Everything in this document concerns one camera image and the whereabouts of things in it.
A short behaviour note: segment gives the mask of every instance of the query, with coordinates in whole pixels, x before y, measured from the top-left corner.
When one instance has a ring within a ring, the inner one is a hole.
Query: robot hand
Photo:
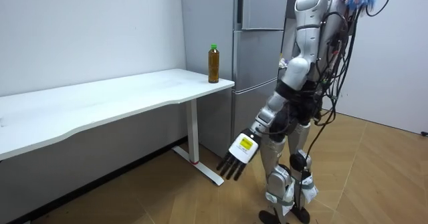
[[[226,176],[226,179],[229,180],[236,172],[233,179],[237,181],[248,162],[255,156],[260,141],[261,138],[250,129],[241,132],[217,166],[217,170],[221,170],[220,175],[223,176],[229,171]]]

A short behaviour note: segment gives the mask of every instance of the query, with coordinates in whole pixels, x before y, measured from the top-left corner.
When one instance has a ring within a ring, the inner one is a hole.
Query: white wall
[[[377,8],[386,0],[378,0]],[[428,131],[428,0],[391,0],[364,16],[337,110],[415,133]]]
[[[169,68],[185,68],[181,0],[0,0],[0,96]],[[0,223],[184,137],[184,114],[166,106],[4,160]]]
[[[181,0],[0,0],[0,96],[185,68]]]

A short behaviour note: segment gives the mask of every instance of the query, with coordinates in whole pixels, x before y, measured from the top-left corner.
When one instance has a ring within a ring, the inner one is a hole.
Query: wood laminate floor
[[[320,190],[311,223],[428,223],[428,138],[339,115],[310,155]],[[201,146],[201,160],[214,170],[219,157]],[[216,187],[170,150],[33,223],[254,224],[272,210],[264,192],[259,154],[239,181]]]

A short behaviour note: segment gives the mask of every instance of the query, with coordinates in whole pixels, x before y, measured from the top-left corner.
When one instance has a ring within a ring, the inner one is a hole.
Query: gray refrigerator
[[[235,87],[199,98],[199,142],[223,156],[275,90],[287,0],[181,0],[187,69],[208,73],[212,43],[220,78]]]

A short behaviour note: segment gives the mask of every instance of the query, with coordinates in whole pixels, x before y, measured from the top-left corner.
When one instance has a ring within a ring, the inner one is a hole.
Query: desk surface
[[[176,69],[0,97],[0,160],[233,85]]]

